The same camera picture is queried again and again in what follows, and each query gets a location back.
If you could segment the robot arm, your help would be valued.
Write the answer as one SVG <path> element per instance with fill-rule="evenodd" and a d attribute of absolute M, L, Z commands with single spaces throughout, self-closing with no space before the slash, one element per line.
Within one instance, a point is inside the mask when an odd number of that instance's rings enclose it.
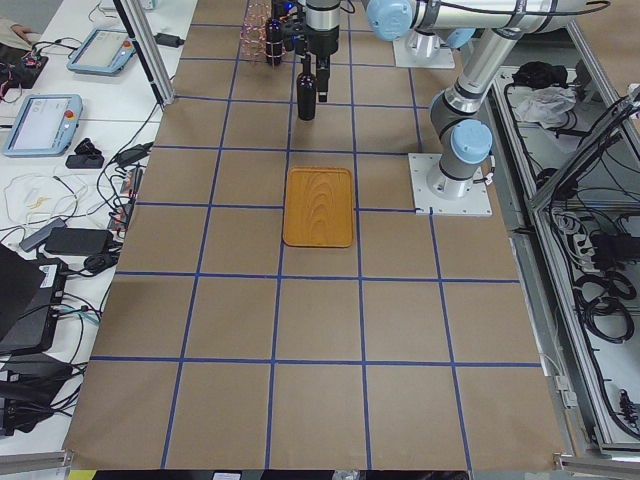
<path fill-rule="evenodd" d="M 482 105 L 497 70 L 525 34 L 545 33 L 564 27 L 579 15 L 596 13 L 609 1 L 365 1 L 368 23 L 386 41 L 411 30 L 440 33 L 445 30 L 481 29 L 483 34 L 455 83 L 437 96 L 431 123 L 443 153 L 435 176 L 456 183 L 470 181 L 487 158 L 490 146 L 477 154 L 457 145 L 462 129 L 489 136 L 491 132 L 473 117 Z"/>
<path fill-rule="evenodd" d="M 437 27 L 437 1 L 365 1 L 367 22 L 383 41 L 394 44 L 410 66 L 446 61 L 453 65 L 451 51 L 465 45 L 473 28 Z M 328 99 L 331 56 L 339 49 L 340 18 L 344 8 L 338 1 L 275 2 L 265 23 L 265 56 L 278 65 L 286 52 L 293 51 L 302 63 L 296 80 L 298 116 L 310 120 L 317 102 Z"/>

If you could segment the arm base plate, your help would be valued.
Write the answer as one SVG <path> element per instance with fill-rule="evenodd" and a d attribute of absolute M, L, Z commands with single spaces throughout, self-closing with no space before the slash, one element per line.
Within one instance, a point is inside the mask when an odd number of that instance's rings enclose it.
<path fill-rule="evenodd" d="M 435 31 L 411 30 L 393 41 L 397 67 L 453 69 L 455 60 L 452 49 L 446 43 L 453 29 Z"/>
<path fill-rule="evenodd" d="M 466 180 L 452 180 L 440 169 L 440 154 L 408 155 L 417 215 L 490 217 L 492 207 L 480 166 Z"/>

